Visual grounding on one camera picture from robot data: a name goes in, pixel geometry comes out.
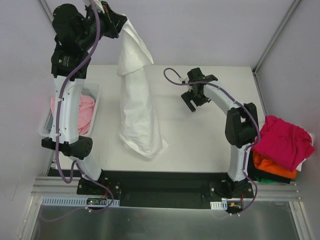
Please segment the white floral t shirt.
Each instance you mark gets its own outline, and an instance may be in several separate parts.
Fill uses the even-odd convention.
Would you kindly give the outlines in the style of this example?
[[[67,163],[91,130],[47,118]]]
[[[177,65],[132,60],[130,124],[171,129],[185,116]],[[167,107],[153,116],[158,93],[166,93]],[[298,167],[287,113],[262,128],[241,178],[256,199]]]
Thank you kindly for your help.
[[[120,77],[119,137],[126,148],[153,159],[168,146],[160,130],[145,67],[154,63],[132,23],[122,27],[117,76]]]

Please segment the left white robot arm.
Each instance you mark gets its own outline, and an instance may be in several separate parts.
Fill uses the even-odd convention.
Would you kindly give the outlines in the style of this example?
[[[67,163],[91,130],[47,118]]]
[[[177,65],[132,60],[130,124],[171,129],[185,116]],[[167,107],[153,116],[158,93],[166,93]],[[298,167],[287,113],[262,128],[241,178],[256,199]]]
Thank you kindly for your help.
[[[102,37],[117,39],[128,20],[114,12],[104,0],[90,0],[86,15],[65,3],[53,12],[52,27],[56,33],[51,57],[51,74],[55,86],[53,123],[43,148],[55,151],[58,172],[67,184],[60,165],[60,154],[69,157],[71,166],[90,180],[88,188],[96,195],[103,193],[106,182],[100,179],[102,170],[92,159],[93,140],[78,132],[79,103],[87,77],[87,69]]]

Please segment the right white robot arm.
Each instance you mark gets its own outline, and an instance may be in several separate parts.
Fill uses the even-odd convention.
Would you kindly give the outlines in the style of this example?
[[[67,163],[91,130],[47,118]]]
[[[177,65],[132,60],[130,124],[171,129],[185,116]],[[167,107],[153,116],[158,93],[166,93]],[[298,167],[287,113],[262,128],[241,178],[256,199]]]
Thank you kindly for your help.
[[[257,107],[254,103],[241,103],[231,96],[214,75],[205,76],[199,67],[187,73],[183,84],[188,91],[181,95],[191,112],[205,103],[214,102],[226,115],[224,134],[231,145],[230,163],[226,179],[214,188],[223,198],[235,198],[247,185],[247,150],[259,132]]]

